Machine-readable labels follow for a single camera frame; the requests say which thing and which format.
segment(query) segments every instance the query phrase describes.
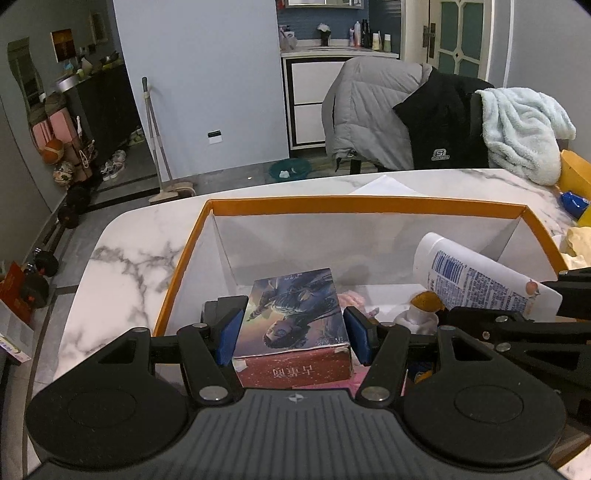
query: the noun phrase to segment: floor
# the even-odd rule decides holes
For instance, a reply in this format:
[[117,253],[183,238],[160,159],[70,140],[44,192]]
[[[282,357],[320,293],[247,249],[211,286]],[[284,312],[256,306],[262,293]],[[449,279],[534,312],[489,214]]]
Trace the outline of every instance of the floor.
[[[334,165],[323,150],[300,153],[308,158],[313,171],[309,178],[347,175],[349,164],[343,163],[335,172]],[[30,399],[52,382],[57,368],[57,353],[76,289],[94,247],[106,226],[129,210],[148,206],[148,198],[158,181],[147,144],[131,147],[125,170],[117,179],[102,183],[93,199],[92,211],[82,217],[80,225],[66,231],[56,256],[60,271],[52,279],[52,297],[48,307],[34,313],[35,355],[29,362],[9,366],[5,383],[2,431],[0,434],[2,480],[21,480],[39,465],[39,460],[24,427],[25,406]],[[268,169],[272,163],[216,171],[190,178],[197,194],[222,192],[249,186],[274,183]],[[363,165],[363,173],[374,173],[371,164]]]

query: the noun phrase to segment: black cabinet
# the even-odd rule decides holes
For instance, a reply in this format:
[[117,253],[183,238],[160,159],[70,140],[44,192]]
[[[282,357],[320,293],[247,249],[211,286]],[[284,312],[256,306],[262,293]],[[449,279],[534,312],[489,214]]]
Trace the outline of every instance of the black cabinet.
[[97,162],[104,163],[140,125],[125,65],[93,75],[65,92],[74,122],[95,141]]

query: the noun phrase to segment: black jacket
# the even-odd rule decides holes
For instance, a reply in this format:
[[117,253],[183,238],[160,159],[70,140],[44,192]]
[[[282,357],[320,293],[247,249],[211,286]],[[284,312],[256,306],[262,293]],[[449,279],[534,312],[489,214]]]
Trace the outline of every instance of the black jacket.
[[471,94],[486,88],[493,85],[434,68],[425,84],[394,107],[408,128],[415,170],[488,168],[482,136],[470,137]]

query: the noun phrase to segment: electrical outlet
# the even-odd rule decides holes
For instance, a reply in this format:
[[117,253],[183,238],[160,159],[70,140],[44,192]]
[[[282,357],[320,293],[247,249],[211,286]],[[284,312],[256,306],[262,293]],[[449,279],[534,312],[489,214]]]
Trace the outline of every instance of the electrical outlet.
[[209,132],[207,134],[207,137],[209,138],[210,145],[213,145],[214,143],[222,143],[223,142],[221,130],[216,130],[215,132]]

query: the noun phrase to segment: white cabinet drawer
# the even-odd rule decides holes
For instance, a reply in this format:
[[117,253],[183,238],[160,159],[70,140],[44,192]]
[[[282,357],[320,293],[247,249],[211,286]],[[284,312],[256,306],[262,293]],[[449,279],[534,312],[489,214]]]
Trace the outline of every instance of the white cabinet drawer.
[[296,143],[323,143],[325,137],[322,127],[322,104],[296,105],[294,113]]
[[324,102],[324,97],[344,63],[344,61],[293,63],[291,77],[294,86],[294,105]]

